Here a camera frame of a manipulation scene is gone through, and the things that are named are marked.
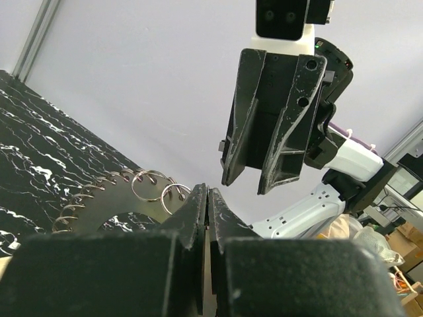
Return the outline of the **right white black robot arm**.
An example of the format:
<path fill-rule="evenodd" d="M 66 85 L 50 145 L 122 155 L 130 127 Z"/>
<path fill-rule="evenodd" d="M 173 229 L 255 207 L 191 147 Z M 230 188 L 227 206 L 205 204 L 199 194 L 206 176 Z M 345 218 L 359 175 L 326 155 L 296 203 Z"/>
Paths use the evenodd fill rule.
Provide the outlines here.
<path fill-rule="evenodd" d="M 301 201 L 251 229 L 263 238 L 309 238 L 337 217 L 371 205 L 395 166 L 332 124 L 336 100 L 353 79 L 351 59 L 316 38 L 314 54 L 286 55 L 246 48 L 222 153 L 221 183 L 245 168 L 260 171 L 258 193 L 297 181 L 304 166 L 325 175 Z"/>

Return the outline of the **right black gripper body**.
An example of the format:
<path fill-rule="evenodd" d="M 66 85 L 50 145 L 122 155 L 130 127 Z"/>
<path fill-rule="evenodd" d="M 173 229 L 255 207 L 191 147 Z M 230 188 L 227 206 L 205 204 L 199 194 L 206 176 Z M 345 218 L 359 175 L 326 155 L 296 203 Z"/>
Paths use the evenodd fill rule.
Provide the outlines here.
<path fill-rule="evenodd" d="M 256 97 L 258 106 L 253 119 L 252 131 L 249 138 L 249 157 L 246 167 L 255 168 L 262 172 L 262 166 L 272 137 L 272 129 L 278 119 L 278 107 L 272 105 L 282 101 L 278 89 L 282 88 L 282 76 L 295 67 L 293 55 L 266 52 L 266 61 L 260 78 Z M 305 153 L 304 164 L 322 169 L 325 164 L 334 158 L 334 141 L 328 131 L 329 120 L 334 114 L 334 104 L 327 100 L 327 90 L 332 84 L 333 71 L 326 68 L 321 91 L 317 96 L 317 111 L 315 114 L 309 144 Z M 223 151 L 225 139 L 221 142 L 220 151 Z"/>

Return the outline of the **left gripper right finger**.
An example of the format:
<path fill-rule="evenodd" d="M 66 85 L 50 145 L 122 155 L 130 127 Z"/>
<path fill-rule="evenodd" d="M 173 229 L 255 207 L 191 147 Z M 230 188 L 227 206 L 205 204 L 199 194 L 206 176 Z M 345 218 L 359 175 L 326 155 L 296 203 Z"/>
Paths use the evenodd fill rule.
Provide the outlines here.
<path fill-rule="evenodd" d="M 218 316 L 404 316 L 386 266 L 350 240 L 265 239 L 208 194 Z"/>

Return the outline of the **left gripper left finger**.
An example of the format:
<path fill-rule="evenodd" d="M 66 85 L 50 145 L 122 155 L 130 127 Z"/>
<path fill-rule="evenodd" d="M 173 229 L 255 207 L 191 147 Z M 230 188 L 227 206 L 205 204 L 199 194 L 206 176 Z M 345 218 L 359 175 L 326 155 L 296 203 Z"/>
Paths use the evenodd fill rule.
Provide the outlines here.
<path fill-rule="evenodd" d="M 2 316 L 197 316 L 207 187 L 155 230 L 33 236 L 1 278 Z"/>

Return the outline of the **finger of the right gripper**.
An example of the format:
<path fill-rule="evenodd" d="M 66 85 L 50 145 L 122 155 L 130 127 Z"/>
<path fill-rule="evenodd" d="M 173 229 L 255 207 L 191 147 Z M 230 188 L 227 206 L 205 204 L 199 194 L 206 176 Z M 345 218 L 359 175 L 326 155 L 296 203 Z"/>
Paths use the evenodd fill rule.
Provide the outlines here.
<path fill-rule="evenodd" d="M 266 61 L 266 51 L 251 48 L 240 54 L 231 117 L 223 151 L 221 183 L 231 185 L 245 169 L 249 157 L 249 138 L 258 106 L 256 97 Z"/>
<path fill-rule="evenodd" d="M 282 76 L 278 119 L 262 166 L 258 194 L 299 180 L 317 111 L 327 59 L 321 55 L 294 57 L 295 67 Z"/>

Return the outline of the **large metal keyring with keys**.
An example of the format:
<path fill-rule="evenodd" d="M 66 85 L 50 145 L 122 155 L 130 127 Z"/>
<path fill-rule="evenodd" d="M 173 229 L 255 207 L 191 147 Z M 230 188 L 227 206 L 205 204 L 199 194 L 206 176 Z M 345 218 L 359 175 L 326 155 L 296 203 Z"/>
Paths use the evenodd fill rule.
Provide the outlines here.
<path fill-rule="evenodd" d="M 191 189 L 156 170 L 124 168 L 85 184 L 69 198 L 52 232 L 88 234 L 100 229 L 135 231 L 165 222 Z"/>

